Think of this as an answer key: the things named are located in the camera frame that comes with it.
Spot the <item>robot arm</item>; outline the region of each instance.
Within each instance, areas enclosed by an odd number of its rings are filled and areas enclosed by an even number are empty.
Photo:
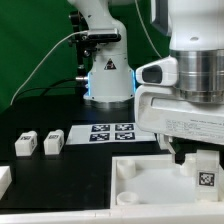
[[[171,56],[137,70],[143,85],[136,92],[136,123],[145,131],[224,145],[224,1],[168,0],[167,10]]]
[[[88,92],[84,95],[86,104],[106,108],[127,106],[127,102],[134,97],[135,83],[133,71],[128,65],[125,26],[111,16],[109,0],[68,1],[85,18],[89,27],[87,38],[102,40],[98,41],[93,52],[93,67],[88,73]],[[116,42],[106,41],[111,37]]]

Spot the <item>white box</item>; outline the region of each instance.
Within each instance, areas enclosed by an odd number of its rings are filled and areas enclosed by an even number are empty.
[[[44,140],[45,155],[58,155],[64,145],[64,132],[51,131]]]
[[[15,142],[17,156],[31,156],[37,146],[37,133],[30,131],[23,133]]]
[[[12,182],[9,166],[0,167],[0,200]]]

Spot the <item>green backdrop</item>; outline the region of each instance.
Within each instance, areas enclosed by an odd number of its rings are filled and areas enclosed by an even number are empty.
[[[150,25],[150,1],[140,0],[139,6],[155,46],[163,57],[167,56],[169,39]],[[15,91],[48,51],[72,33],[68,15],[73,10],[67,0],[0,0],[0,112],[9,106]],[[136,69],[158,59],[143,33],[135,5],[113,7],[110,11],[127,27],[130,66]],[[23,90],[47,87],[75,75],[75,49],[64,42]],[[30,92],[23,97],[40,93]],[[69,90],[51,91],[51,94],[62,93]]]

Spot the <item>black table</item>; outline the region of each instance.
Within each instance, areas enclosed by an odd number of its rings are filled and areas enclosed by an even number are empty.
[[[153,155],[157,142],[65,145],[60,155],[45,156],[43,141],[72,125],[134,122],[133,107],[105,111],[84,106],[74,95],[30,97],[0,115],[0,166],[9,165],[12,183],[0,201],[0,214],[106,209],[110,206],[113,156]],[[14,143],[23,132],[38,133],[31,157],[16,157]],[[176,160],[208,144],[182,141]]]

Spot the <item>white cardboard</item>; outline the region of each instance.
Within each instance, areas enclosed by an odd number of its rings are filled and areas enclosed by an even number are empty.
[[[95,143],[107,143],[107,142],[139,142],[139,141],[156,141],[155,135],[150,132],[141,131],[135,123],[121,123],[121,124],[133,124],[134,131],[124,130],[124,131],[115,131],[116,124],[95,124],[95,125],[110,125],[110,131],[102,132],[92,132],[93,125],[74,125],[72,126],[67,142],[67,145],[75,144],[95,144]],[[132,133],[135,134],[135,140],[116,140],[115,133]],[[110,138],[106,141],[96,141],[90,142],[91,134],[100,134],[100,133],[109,133]]]

